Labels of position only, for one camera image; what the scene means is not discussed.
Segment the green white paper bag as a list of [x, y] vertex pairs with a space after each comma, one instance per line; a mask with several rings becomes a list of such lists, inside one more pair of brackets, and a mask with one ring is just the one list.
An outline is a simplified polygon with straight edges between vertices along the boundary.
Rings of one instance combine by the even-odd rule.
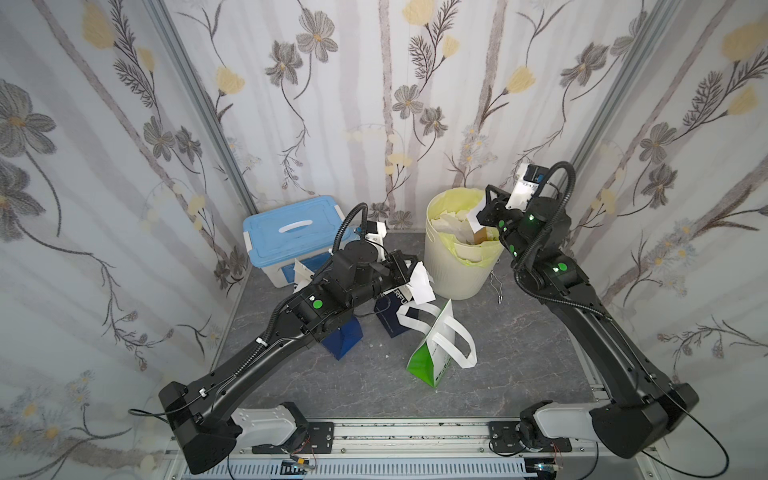
[[397, 319], [401, 326], [424, 335], [406, 369], [427, 385], [436, 388], [451, 363], [462, 369], [477, 365], [474, 338], [454, 317], [451, 300], [441, 308], [432, 303], [406, 303], [398, 309]]

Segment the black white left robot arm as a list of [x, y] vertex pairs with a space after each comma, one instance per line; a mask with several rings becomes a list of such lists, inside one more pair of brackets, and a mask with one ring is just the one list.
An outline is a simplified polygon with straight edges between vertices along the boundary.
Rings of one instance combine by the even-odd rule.
[[387, 251], [368, 239], [368, 207], [353, 207], [334, 237], [330, 258], [309, 283], [277, 304], [265, 330], [208, 374], [159, 394], [156, 418], [172, 431], [189, 472], [203, 474], [238, 448], [299, 447], [307, 438], [304, 417], [291, 402], [245, 416], [240, 405], [300, 350], [348, 323], [357, 307], [406, 285], [418, 258]]

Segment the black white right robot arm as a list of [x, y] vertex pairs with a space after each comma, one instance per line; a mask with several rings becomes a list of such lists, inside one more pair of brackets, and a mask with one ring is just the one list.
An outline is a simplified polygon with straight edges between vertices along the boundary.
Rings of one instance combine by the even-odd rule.
[[476, 219], [498, 230], [516, 285], [566, 326], [596, 367], [608, 399], [596, 405], [534, 404], [507, 436], [512, 451], [541, 451], [558, 439], [576, 439], [624, 459], [644, 454], [692, 416], [698, 394], [687, 383], [673, 382], [642, 353], [577, 261], [561, 250], [571, 225], [566, 206], [576, 183], [573, 165], [532, 165], [525, 178], [537, 186], [525, 208], [514, 206], [511, 193], [487, 185]]

